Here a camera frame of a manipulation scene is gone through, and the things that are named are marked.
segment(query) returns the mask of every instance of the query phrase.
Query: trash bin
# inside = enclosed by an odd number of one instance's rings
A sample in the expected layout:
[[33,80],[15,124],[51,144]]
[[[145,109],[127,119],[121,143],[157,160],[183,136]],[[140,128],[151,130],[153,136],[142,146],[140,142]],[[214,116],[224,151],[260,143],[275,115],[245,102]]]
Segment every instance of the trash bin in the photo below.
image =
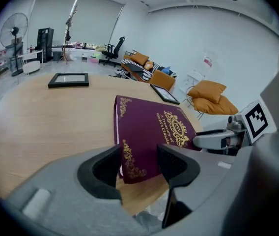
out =
[[61,54],[62,52],[53,52],[53,60],[59,61],[59,59],[61,58]]

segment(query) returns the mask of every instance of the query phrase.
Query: plush toy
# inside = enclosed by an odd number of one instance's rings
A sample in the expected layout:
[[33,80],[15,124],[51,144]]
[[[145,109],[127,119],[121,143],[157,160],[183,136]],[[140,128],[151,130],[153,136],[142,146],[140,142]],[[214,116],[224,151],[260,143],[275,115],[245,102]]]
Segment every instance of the plush toy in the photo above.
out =
[[170,66],[168,66],[167,68],[164,68],[161,71],[169,75],[169,73],[170,73]]
[[147,61],[144,68],[149,71],[151,68],[153,68],[153,62],[152,61]]

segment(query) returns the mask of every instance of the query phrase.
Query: maroon book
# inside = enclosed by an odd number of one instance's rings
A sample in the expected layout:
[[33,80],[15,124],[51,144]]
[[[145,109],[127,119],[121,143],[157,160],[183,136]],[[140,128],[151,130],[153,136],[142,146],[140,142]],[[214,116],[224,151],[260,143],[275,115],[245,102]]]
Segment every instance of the maroon book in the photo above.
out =
[[157,144],[199,150],[196,135],[179,106],[117,95],[114,103],[114,141],[120,144],[125,183],[142,182],[159,175]]

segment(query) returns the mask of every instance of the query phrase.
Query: black picture frame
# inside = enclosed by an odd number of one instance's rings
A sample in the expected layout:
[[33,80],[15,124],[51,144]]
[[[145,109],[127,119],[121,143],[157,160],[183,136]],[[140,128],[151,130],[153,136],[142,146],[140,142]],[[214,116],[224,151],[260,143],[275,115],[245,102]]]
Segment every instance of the black picture frame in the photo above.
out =
[[[176,105],[180,105],[180,102],[179,102],[171,93],[169,93],[169,91],[168,91],[167,89],[162,88],[162,87],[157,86],[157,85],[154,85],[154,84],[150,84],[150,86],[154,89],[154,91],[159,95],[159,97],[160,97],[163,101],[169,102],[169,103],[173,103],[173,104],[176,104]],[[166,91],[173,99],[175,99],[175,100],[170,100],[170,99],[165,98],[165,97],[158,91],[158,88],[165,90],[165,91]]]
[[[84,75],[84,81],[69,81],[69,82],[56,82],[58,76],[66,76],[66,75]],[[56,73],[50,82],[48,83],[48,88],[67,88],[67,87],[88,87],[88,73]]]

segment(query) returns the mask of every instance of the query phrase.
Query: fan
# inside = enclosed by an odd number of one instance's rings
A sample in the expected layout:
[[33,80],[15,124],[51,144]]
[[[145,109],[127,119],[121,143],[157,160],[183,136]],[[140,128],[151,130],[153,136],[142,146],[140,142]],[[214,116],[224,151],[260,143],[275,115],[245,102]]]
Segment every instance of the fan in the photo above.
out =
[[1,44],[5,48],[13,48],[14,47],[14,54],[15,57],[15,67],[16,71],[12,73],[12,76],[19,75],[23,72],[22,69],[18,69],[17,65],[17,38],[23,39],[26,34],[28,28],[28,19],[27,16],[23,13],[15,13],[10,16],[2,26],[1,33],[0,33],[0,41]]

